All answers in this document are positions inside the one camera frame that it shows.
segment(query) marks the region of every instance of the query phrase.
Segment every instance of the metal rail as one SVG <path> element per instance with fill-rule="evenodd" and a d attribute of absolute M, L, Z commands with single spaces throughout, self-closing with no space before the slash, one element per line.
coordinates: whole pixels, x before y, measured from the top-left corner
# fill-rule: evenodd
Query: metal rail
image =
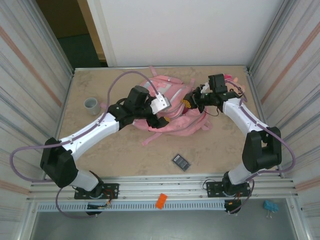
<path fill-rule="evenodd" d="M 161 193 L 168 196 L 167 201 L 208 200 L 207 191 L 203 189 L 205 180 L 221 181 L 223 174 L 183 174 L 155 175 L 134 177 L 109 177 L 102 179 L 105 183 L 118 183 L 118 199 L 114 201 L 156 201 Z M 27 202 L 54 202 L 59 187 L 54 183 L 34 183 L 31 185 Z M 77 202 L 75 190 L 65 187 L 59 202 Z M 255 178 L 253 199 L 295 198 L 298 194 L 293 180 L 269 174 Z M 228 200 L 230 197 L 212 198 Z M 81 202 L 99 202 L 99 200 L 79 200 Z"/>

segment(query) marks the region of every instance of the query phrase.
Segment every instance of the black mounting plate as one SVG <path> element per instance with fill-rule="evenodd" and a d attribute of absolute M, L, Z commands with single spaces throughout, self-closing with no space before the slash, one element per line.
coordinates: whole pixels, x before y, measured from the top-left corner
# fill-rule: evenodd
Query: black mounting plate
<path fill-rule="evenodd" d="M 248 197 L 250 194 L 250 185 L 246 182 L 242 183 L 242 185 L 242 188 L 238 189 L 234 194 L 240 192 L 241 197 Z M 206 182 L 206 193 L 208 195 L 208 198 L 227 197 L 226 194 L 224 194 L 224 185 L 222 181 Z"/>
<path fill-rule="evenodd" d="M 118 198 L 118 193 L 119 193 L 119 184 L 118 183 L 103 183 L 102 188 L 111 190 L 113 196 L 111 195 L 110 191 L 106 191 L 108 196 L 106 196 L 104 193 L 101 193 L 101 195 L 99 197 L 93 198 L 93 197 L 89 196 L 88 191 L 85 191 L 84 189 L 77 187 L 75 189 L 74 199 L 92 200 L 92 199 L 117 199 Z"/>

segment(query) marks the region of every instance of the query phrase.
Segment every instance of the doorway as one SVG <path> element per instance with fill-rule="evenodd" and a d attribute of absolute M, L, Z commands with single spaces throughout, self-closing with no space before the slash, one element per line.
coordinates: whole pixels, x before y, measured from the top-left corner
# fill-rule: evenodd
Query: doorway
<path fill-rule="evenodd" d="M 73 69 L 107 67 L 86 0 L 36 0 Z"/>

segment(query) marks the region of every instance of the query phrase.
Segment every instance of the white wall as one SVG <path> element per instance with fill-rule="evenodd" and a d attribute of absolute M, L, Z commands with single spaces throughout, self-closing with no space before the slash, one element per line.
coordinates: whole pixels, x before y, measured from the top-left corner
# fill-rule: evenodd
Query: white wall
<path fill-rule="evenodd" d="M 247 65 L 283 0 L 88 0 L 108 65 Z"/>

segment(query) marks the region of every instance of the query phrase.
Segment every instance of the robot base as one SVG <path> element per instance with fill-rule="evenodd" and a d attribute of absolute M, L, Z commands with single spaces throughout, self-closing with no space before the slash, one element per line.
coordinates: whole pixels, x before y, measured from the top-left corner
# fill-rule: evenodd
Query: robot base
<path fill-rule="evenodd" d="M 90 192 L 77 187 L 75 188 L 74 199 L 77 200 L 90 200 L 90 199 L 117 199 L 119 192 L 118 183 L 103 183 L 102 192 L 99 196 L 93 197 Z"/>
<path fill-rule="evenodd" d="M 206 189 L 208 198 L 235 197 L 238 193 L 240 193 L 240 197 L 248 197 L 250 194 L 250 185 L 246 182 L 233 185 L 228 190 L 222 181 L 207 182 Z"/>
<path fill-rule="evenodd" d="M 232 201 L 232 200 L 226 200 L 224 203 L 224 207 L 225 207 L 225 212 L 231 212 L 233 210 L 235 210 L 236 208 L 240 207 L 240 205 L 242 204 L 241 201 Z M 239 208 L 237 211 L 231 213 L 231 214 L 236 214 L 241 210 L 241 208 Z"/>

